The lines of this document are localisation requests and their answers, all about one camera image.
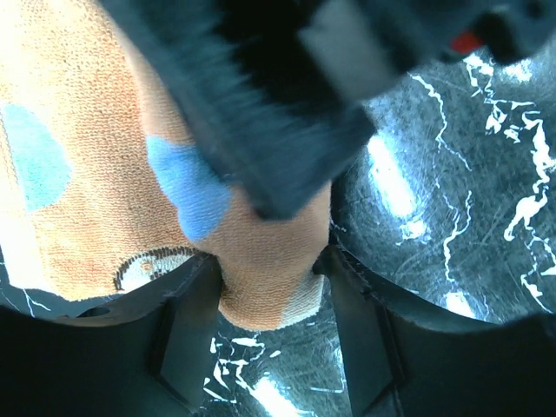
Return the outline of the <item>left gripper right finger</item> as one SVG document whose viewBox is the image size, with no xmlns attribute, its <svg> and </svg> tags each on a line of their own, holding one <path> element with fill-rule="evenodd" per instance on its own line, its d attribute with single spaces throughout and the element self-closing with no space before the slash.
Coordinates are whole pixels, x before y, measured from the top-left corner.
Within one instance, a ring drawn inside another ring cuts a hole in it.
<svg viewBox="0 0 556 417">
<path fill-rule="evenodd" d="M 471 319 L 326 247 L 352 413 L 356 416 L 552 416 L 555 318 Z"/>
</svg>

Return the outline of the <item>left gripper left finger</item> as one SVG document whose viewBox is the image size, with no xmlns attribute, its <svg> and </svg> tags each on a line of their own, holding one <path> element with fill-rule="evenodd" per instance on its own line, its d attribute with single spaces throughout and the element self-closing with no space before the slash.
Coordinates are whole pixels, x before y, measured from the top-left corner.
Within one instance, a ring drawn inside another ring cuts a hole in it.
<svg viewBox="0 0 556 417">
<path fill-rule="evenodd" d="M 217 262 L 174 271 L 76 317 L 1 310 L 4 416 L 187 416 L 203 401 Z"/>
</svg>

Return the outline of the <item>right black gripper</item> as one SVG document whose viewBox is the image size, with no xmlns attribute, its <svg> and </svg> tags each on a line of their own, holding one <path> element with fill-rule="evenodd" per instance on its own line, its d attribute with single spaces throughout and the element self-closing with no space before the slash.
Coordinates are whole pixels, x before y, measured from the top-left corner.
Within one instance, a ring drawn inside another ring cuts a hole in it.
<svg viewBox="0 0 556 417">
<path fill-rule="evenodd" d="M 105 1 L 216 174 L 265 220 L 294 217 L 374 133 L 362 104 L 410 70 L 554 34 L 552 1 Z"/>
</svg>

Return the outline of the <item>orange blue patterned towel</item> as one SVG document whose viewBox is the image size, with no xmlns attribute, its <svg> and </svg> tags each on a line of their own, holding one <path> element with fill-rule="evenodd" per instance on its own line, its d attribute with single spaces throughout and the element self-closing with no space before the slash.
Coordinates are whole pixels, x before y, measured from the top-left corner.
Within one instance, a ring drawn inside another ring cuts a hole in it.
<svg viewBox="0 0 556 417">
<path fill-rule="evenodd" d="M 10 284 L 69 301 L 128 293 L 198 251 L 225 317 L 316 314 L 330 190 L 263 222 L 200 157 L 158 76 L 95 1 L 1 4 L 1 249 Z"/>
</svg>

